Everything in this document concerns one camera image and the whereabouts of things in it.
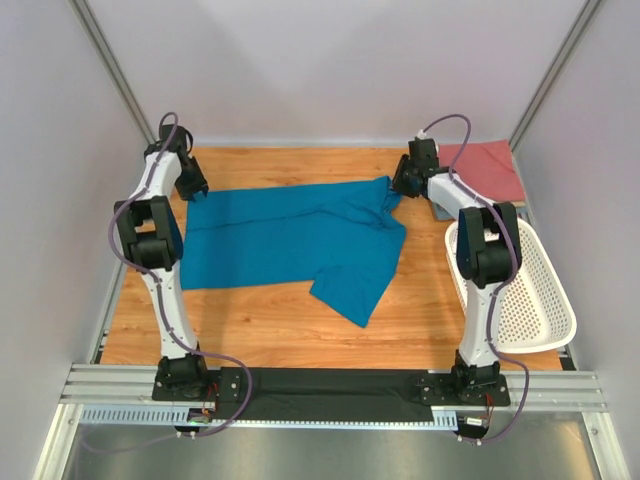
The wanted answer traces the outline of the blue t shirt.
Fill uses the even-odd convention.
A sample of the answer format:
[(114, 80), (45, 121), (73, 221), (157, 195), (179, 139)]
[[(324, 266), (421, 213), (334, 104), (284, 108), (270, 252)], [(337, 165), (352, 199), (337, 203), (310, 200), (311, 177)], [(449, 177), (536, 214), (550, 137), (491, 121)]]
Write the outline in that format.
[(185, 290), (308, 281), (364, 328), (395, 276), (406, 228), (400, 194), (373, 180), (214, 191), (188, 206)]

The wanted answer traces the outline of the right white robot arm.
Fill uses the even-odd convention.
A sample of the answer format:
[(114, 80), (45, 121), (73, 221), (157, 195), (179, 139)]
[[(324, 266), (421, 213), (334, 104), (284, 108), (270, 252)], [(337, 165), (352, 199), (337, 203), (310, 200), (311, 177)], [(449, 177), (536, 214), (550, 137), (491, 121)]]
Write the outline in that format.
[(463, 338), (448, 373), (425, 373), (418, 380), (426, 405), (498, 405), (510, 403), (500, 374), (497, 335), (506, 284), (521, 263), (515, 207), (481, 196), (450, 168), (442, 167), (432, 139), (414, 138), (392, 180), (394, 192), (423, 197), (457, 216), (457, 271), (466, 281)]

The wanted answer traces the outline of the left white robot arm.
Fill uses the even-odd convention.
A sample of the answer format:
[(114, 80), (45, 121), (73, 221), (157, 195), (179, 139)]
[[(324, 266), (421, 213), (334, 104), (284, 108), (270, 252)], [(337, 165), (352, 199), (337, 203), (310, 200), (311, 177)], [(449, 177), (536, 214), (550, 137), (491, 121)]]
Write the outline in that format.
[(136, 189), (114, 204), (109, 224), (112, 251), (141, 274), (152, 299), (161, 341), (152, 392), (157, 401), (199, 401), (211, 391), (206, 361), (184, 304), (184, 244), (170, 202), (173, 192), (186, 202), (208, 194), (192, 147), (193, 136), (186, 128), (177, 120), (162, 119), (158, 139), (144, 151), (145, 168)]

